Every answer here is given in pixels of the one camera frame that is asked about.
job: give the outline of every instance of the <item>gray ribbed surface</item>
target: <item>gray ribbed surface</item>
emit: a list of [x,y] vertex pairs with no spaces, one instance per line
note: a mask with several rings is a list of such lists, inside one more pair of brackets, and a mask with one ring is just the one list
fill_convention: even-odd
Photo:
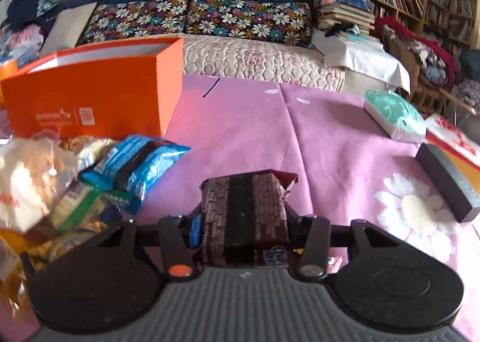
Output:
[[303,284],[286,269],[207,269],[170,284],[143,318],[94,336],[41,330],[30,342],[460,342],[451,327],[394,335],[345,315],[325,287]]

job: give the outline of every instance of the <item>blue snack bag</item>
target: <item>blue snack bag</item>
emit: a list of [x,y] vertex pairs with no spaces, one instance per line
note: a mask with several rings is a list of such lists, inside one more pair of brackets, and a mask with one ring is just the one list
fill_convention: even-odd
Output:
[[82,178],[111,194],[113,201],[123,201],[126,212],[136,215],[154,183],[188,150],[164,138],[131,135]]

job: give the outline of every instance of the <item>floral cushion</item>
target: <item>floral cushion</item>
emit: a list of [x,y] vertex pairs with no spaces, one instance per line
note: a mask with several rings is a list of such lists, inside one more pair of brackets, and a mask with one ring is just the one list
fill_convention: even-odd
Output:
[[183,32],[187,6],[187,0],[99,5],[78,44]]
[[310,7],[304,2],[192,0],[187,33],[308,47],[311,40]]

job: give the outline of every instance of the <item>red cloth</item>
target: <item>red cloth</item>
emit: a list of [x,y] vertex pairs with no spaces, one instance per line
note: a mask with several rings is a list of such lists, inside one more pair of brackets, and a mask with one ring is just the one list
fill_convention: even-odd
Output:
[[412,31],[409,31],[392,16],[387,16],[383,19],[380,19],[380,18],[375,19],[376,30],[381,31],[383,25],[385,24],[388,25],[390,28],[392,28],[397,35],[406,37],[408,39],[418,40],[419,42],[422,42],[427,46],[431,47],[431,49],[435,51],[435,54],[438,55],[446,64],[445,71],[447,73],[448,81],[443,88],[446,91],[451,91],[455,81],[455,72],[457,71],[457,64],[455,62],[455,58],[453,58],[453,55],[451,55],[450,53],[447,53],[447,51],[441,48],[436,42],[433,42],[426,38],[417,37]]

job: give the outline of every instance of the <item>pink tablecloth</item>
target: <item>pink tablecloth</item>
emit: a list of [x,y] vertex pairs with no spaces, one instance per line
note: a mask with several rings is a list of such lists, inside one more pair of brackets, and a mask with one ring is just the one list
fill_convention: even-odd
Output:
[[[190,212],[209,177],[274,168],[298,173],[289,203],[333,224],[367,219],[457,270],[466,292],[454,326],[480,341],[480,240],[453,222],[447,205],[414,160],[417,147],[390,140],[362,100],[272,82],[185,76],[167,137],[191,146],[155,185],[140,223]],[[21,341],[34,322],[1,331]]]

